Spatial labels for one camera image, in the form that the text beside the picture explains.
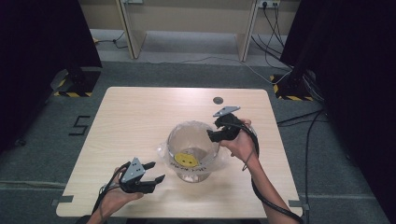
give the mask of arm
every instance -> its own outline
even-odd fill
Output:
[[[249,126],[251,123],[251,121],[248,119],[241,119],[241,121],[243,121],[247,126]],[[230,149],[232,156],[235,156],[247,164],[247,168],[250,171],[253,182],[264,198],[279,207],[289,210],[262,169],[259,157],[254,150],[253,141],[245,131],[241,130],[233,141],[221,141],[220,145]],[[270,223],[298,223],[291,217],[277,212],[276,210],[268,207],[266,204],[263,203],[262,205]]]
[[[143,197],[143,193],[125,193],[120,189],[118,176],[114,177],[113,182],[116,187],[107,192],[99,204],[98,209],[96,209],[96,211],[91,215],[87,224],[102,224],[113,213],[120,210],[128,202],[138,200]]]

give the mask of wrist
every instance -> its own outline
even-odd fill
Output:
[[[260,164],[259,157],[257,156],[257,154],[255,152],[249,158],[249,160],[246,162],[246,165],[250,171],[262,169],[262,165]]]
[[[96,209],[96,211],[91,215],[91,218],[87,224],[102,224],[111,216],[111,214],[105,211],[103,211],[101,214],[99,209],[100,208]]]

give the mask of wall socket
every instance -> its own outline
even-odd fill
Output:
[[[261,0],[259,3],[259,7],[262,8],[263,2],[267,3],[267,8],[279,7],[279,5],[280,5],[280,0]]]

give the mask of wooden table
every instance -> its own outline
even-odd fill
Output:
[[[222,105],[213,102],[223,99]],[[265,218],[261,202],[250,185],[243,163],[229,158],[224,169],[200,183],[187,183],[166,167],[156,152],[180,122],[198,120],[213,124],[213,114],[226,105],[239,105],[238,118],[249,118],[259,136],[260,160],[281,197],[298,201],[297,191],[276,120],[264,90],[112,87],[106,92],[59,203],[60,217],[91,213],[98,190],[117,166],[134,157],[156,161],[142,180],[165,174],[154,193],[130,202],[113,217],[158,218]],[[301,208],[291,208],[297,215]]]

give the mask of hand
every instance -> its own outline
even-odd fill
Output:
[[[251,124],[250,119],[240,119],[240,120],[244,122],[248,128],[250,127]],[[238,158],[243,162],[247,162],[247,160],[249,159],[249,155],[252,153],[252,151],[253,154],[250,156],[250,158],[251,157],[257,158],[253,141],[251,140],[250,136],[242,129],[241,131],[239,131],[239,134],[236,136],[234,140],[232,141],[222,140],[220,141],[220,145],[222,147],[227,147],[228,149],[230,149],[230,151],[232,152],[231,156],[235,156],[236,158]]]
[[[138,200],[143,197],[143,193],[125,193],[120,189],[119,176],[114,177],[114,187],[111,187],[105,198],[101,201],[99,208],[92,214],[91,219],[88,223],[103,223],[113,213],[119,211],[128,202]]]

